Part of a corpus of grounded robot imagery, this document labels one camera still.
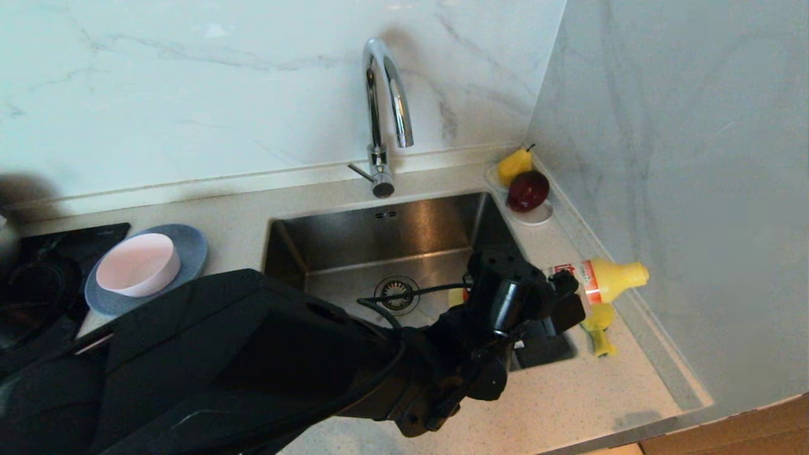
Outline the yellow pear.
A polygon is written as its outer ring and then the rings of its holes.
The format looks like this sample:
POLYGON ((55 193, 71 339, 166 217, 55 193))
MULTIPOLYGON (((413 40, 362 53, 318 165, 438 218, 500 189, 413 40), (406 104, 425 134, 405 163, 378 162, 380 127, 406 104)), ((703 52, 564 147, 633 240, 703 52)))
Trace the yellow pear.
POLYGON ((515 150, 515 152, 498 163, 497 178, 503 187, 509 187, 517 176, 533 170, 533 147, 534 144, 531 144, 531 146, 515 150))

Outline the orange dish soap bottle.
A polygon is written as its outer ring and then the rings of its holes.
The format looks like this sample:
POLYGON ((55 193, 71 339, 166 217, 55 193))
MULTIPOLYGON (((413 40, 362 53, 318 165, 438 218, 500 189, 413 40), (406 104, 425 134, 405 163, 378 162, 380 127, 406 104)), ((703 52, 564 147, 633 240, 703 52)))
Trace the orange dish soap bottle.
MULTIPOLYGON (((649 270, 641 262, 615 263, 601 257, 583 262, 550 266, 546 269, 572 271, 580 285, 579 294, 583 300, 586 317, 590 313, 590 306, 596 305, 596 303, 612 303, 623 292, 644 287, 650 279, 649 270)), ((467 279, 468 282, 462 288, 449 291, 448 308, 463 308, 463 305, 468 302, 473 285, 473 277, 468 271, 467 279)))

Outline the chrome gooseneck faucet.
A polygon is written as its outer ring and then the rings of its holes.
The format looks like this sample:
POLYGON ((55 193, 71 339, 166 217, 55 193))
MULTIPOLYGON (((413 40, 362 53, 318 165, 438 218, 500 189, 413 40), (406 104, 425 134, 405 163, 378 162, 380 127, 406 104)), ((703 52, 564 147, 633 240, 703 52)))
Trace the chrome gooseneck faucet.
POLYGON ((347 167, 370 182, 375 198, 384 199, 395 193, 395 185, 392 167, 388 162, 388 146, 382 138, 382 91, 388 95, 397 146, 401 148, 410 148, 415 143, 411 110, 395 55, 383 38, 373 37, 364 44, 362 67, 370 130, 368 171, 353 163, 347 164, 347 167))

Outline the black induction cooktop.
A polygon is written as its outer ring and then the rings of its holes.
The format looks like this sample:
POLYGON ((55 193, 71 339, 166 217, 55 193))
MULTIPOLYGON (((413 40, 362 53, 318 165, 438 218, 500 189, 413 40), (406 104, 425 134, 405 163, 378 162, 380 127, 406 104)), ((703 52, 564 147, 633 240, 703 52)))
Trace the black induction cooktop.
POLYGON ((0 274, 0 383, 72 343, 89 311, 90 271, 130 230, 110 224, 24 237, 0 274))

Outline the stainless steel sink basin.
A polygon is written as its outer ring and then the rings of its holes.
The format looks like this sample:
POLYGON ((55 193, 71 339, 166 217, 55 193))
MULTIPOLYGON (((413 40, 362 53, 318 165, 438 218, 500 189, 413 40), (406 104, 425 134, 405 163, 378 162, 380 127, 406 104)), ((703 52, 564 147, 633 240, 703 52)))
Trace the stainless steel sink basin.
MULTIPOLYGON (((272 220, 263 271, 384 325, 356 300, 374 297, 388 276, 410 277, 420 289, 468 281, 468 260, 478 250, 525 253, 486 192, 272 220)), ((422 294, 412 313, 395 317, 404 326, 431 325, 447 311, 448 294, 422 294)))

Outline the dark red apple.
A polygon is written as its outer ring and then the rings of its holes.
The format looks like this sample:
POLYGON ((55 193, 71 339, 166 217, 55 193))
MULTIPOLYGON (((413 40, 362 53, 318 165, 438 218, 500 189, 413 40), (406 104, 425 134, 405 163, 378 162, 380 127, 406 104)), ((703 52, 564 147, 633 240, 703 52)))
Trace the dark red apple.
POLYGON ((525 213, 542 205, 550 193, 549 179, 536 170, 521 173, 509 185, 506 205, 509 209, 525 213))

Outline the yellow green sponge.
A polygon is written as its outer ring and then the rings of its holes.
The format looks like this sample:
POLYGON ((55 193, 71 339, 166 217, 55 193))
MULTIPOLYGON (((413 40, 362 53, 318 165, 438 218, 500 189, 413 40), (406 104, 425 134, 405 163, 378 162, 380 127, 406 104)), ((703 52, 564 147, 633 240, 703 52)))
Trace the yellow green sponge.
POLYGON ((581 327, 592 340, 594 355, 596 357, 613 356, 617 354, 615 345, 607 337, 607 330, 614 322, 615 308, 610 303, 596 303, 590 306, 590 313, 581 323, 581 327))

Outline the small white dish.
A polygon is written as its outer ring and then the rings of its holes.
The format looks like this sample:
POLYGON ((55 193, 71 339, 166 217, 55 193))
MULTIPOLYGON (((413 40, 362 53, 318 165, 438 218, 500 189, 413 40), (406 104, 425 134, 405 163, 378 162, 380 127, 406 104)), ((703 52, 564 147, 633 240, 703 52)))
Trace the small white dish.
POLYGON ((540 195, 544 193, 544 199, 541 204, 532 207, 531 210, 519 211, 514 210, 514 207, 509 204, 509 186, 502 183, 497 168, 496 164, 489 165, 484 176, 489 187, 494 190, 497 201, 506 208, 506 213, 508 213, 509 218, 518 224, 540 226, 546 224, 546 222, 554 216, 554 206, 552 202, 550 202, 550 182, 544 174, 538 170, 532 169, 528 172, 528 179, 516 178, 517 181, 521 179, 527 181, 529 183, 528 189, 542 190, 540 195))

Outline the blue grey plate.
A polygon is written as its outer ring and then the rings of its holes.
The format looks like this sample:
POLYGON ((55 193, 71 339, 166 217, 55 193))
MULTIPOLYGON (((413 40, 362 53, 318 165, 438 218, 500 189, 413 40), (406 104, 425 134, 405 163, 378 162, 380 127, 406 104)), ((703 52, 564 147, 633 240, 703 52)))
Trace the blue grey plate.
POLYGON ((195 227, 187 224, 164 224, 139 231, 139 233, 131 237, 145 233, 161 233, 169 236, 173 240, 174 247, 178 250, 181 262, 179 274, 177 274, 170 285, 152 296, 141 298, 121 296, 120 294, 102 289, 95 280, 98 264, 109 253, 107 252, 95 264, 92 271, 90 271, 90 276, 85 284, 84 297, 90 309, 107 317, 121 316, 138 306, 144 305, 146 302, 154 300, 158 296, 162 296, 162 294, 174 288, 178 288, 186 282, 200 277, 202 271, 205 270, 209 256, 209 242, 205 235, 195 227))

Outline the round metal drain strainer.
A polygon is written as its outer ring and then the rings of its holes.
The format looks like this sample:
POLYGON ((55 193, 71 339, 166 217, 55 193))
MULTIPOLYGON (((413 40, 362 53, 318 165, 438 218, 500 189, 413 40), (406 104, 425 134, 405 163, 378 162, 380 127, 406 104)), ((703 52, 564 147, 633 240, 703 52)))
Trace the round metal drain strainer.
POLYGON ((419 285, 407 276, 388 276, 374 290, 376 305, 387 309, 393 316, 412 313, 419 305, 420 296, 415 294, 419 285))

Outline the pale pink bowl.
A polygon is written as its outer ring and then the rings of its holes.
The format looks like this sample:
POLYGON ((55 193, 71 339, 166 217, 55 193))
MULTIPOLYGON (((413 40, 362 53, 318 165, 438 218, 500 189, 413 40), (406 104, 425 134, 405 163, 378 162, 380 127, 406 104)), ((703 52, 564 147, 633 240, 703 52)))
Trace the pale pink bowl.
POLYGON ((145 233, 116 245, 99 262, 95 280, 106 291, 141 298, 170 285, 180 265, 178 250, 169 236, 145 233))

